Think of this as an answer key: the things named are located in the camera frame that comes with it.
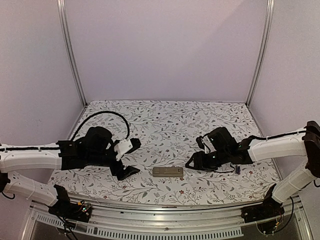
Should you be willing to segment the grey remote control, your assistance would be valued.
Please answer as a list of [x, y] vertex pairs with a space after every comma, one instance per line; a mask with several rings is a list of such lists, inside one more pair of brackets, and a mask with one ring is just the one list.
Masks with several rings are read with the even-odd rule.
[[183, 177], [184, 171], [182, 167], [154, 167], [152, 169], [153, 177]]

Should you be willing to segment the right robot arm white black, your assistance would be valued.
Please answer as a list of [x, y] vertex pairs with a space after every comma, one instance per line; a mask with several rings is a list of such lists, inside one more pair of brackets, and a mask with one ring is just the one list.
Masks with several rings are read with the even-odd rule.
[[224, 164], [249, 165], [266, 159], [301, 156], [306, 161], [266, 193], [258, 213], [269, 218], [289, 197], [320, 177], [320, 126], [315, 121], [295, 131], [274, 136], [251, 135], [237, 142], [226, 127], [218, 127], [205, 135], [208, 143], [198, 137], [201, 151], [195, 152], [185, 167], [215, 172]]

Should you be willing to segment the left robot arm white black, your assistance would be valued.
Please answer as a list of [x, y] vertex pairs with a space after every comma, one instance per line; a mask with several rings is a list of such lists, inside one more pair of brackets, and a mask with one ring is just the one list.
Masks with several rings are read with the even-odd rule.
[[77, 140], [60, 140], [39, 146], [0, 147], [0, 191], [21, 195], [54, 206], [63, 216], [74, 213], [67, 190], [59, 185], [46, 185], [25, 176], [18, 170], [52, 169], [79, 170], [87, 166], [108, 167], [112, 176], [122, 181], [139, 172], [133, 166], [124, 166], [122, 157], [141, 147], [138, 138], [112, 139], [112, 133], [103, 127], [90, 127]]

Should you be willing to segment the floral patterned table mat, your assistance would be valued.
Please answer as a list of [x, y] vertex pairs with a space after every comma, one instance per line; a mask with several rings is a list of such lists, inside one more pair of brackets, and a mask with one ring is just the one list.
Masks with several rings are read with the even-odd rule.
[[185, 168], [183, 177], [154, 177], [154, 167], [184, 167], [199, 151], [196, 138], [225, 127], [237, 140], [258, 136], [259, 130], [243, 103], [195, 101], [106, 100], [91, 102], [78, 126], [78, 136], [90, 127], [108, 129], [114, 139], [138, 138], [141, 147], [122, 162], [140, 170], [123, 181], [107, 167], [56, 170], [49, 183], [72, 194], [151, 205], [220, 205], [264, 198], [279, 180], [272, 160], [240, 167], [240, 175], [225, 164], [216, 172]]

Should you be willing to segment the aluminium front rail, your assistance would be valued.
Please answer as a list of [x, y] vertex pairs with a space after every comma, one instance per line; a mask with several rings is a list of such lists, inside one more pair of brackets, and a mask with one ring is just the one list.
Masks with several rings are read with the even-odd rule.
[[278, 229], [259, 231], [259, 222], [245, 222], [244, 207], [256, 201], [226, 205], [150, 205], [86, 197], [92, 204], [89, 222], [74, 222], [72, 233], [32, 202], [23, 240], [312, 240], [314, 238], [299, 196], [287, 200]]

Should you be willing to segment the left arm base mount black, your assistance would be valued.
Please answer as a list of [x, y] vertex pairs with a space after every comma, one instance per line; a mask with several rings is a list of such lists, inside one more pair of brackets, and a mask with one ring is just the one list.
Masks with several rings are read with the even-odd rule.
[[88, 223], [92, 214], [92, 205], [84, 200], [72, 203], [64, 187], [57, 184], [53, 187], [57, 192], [57, 202], [48, 207], [48, 212], [67, 220]]

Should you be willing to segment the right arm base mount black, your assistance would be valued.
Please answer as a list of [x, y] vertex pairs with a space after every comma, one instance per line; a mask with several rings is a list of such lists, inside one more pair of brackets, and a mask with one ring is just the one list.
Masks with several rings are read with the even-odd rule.
[[276, 184], [272, 185], [267, 191], [262, 203], [243, 207], [241, 217], [245, 223], [262, 221], [273, 218], [271, 221], [265, 221], [257, 224], [257, 229], [264, 235], [274, 234], [283, 220], [285, 210], [282, 203], [278, 203], [272, 198], [272, 192]]

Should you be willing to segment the right aluminium frame post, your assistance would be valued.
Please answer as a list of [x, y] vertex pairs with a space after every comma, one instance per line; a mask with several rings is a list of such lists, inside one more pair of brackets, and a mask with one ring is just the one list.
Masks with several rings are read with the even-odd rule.
[[269, 40], [269, 36], [270, 36], [270, 31], [271, 31], [271, 27], [272, 27], [274, 7], [275, 7], [275, 1], [268, 0], [267, 5], [266, 5], [264, 26], [263, 26], [263, 31], [262, 31], [262, 38], [261, 38], [261, 43], [260, 43], [260, 47], [259, 47], [258, 57], [257, 57], [256, 65], [254, 68], [249, 92], [248, 92], [246, 102], [245, 102], [245, 104], [248, 108], [250, 108], [253, 103], [254, 95], [255, 95], [256, 88], [257, 88], [259, 78], [260, 78], [260, 74], [262, 71], [263, 62], [264, 62], [266, 50], [268, 47], [268, 40]]

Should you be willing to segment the aluminium frame post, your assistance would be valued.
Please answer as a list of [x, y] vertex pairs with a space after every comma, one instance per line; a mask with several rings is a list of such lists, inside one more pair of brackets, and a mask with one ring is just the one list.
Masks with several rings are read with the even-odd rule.
[[65, 0], [57, 0], [57, 9], [59, 14], [59, 20], [62, 30], [62, 36], [64, 39], [65, 49], [67, 58], [69, 61], [72, 77], [74, 80], [75, 88], [80, 99], [82, 106], [85, 108], [88, 103], [85, 96], [85, 91], [81, 82], [80, 74], [78, 71], [78, 66], [75, 58], [75, 54], [73, 51], [73, 45], [71, 40], [70, 29], [68, 25], [68, 16], [67, 16], [67, 9], [66, 9], [66, 1]]
[[268, 47], [268, 40], [269, 40], [269, 36], [270, 36], [270, 31], [271, 31], [271, 27], [272, 27], [274, 7], [275, 7], [275, 1], [268, 0], [267, 5], [266, 5], [264, 26], [263, 26], [263, 31], [262, 31], [262, 38], [261, 38], [261, 43], [260, 43], [260, 47], [259, 47], [258, 57], [257, 57], [256, 65], [254, 68], [249, 92], [248, 92], [246, 102], [245, 102], [245, 104], [248, 108], [250, 108], [253, 103], [254, 95], [255, 95], [256, 88], [257, 88], [259, 78], [260, 78], [260, 74], [262, 71], [263, 62], [264, 62], [266, 50]]

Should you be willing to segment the left aluminium frame post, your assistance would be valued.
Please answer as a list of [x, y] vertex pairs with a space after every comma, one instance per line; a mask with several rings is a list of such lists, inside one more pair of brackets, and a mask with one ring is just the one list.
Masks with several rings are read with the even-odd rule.
[[67, 58], [69, 61], [72, 77], [74, 80], [75, 88], [80, 99], [82, 106], [85, 108], [88, 103], [85, 96], [85, 91], [81, 82], [80, 74], [78, 71], [78, 66], [75, 58], [75, 54], [73, 51], [73, 45], [71, 40], [70, 29], [68, 25], [68, 16], [67, 16], [67, 9], [66, 9], [66, 1], [65, 0], [57, 0], [57, 9], [59, 14], [59, 20], [62, 30], [62, 36], [64, 39], [65, 49]]

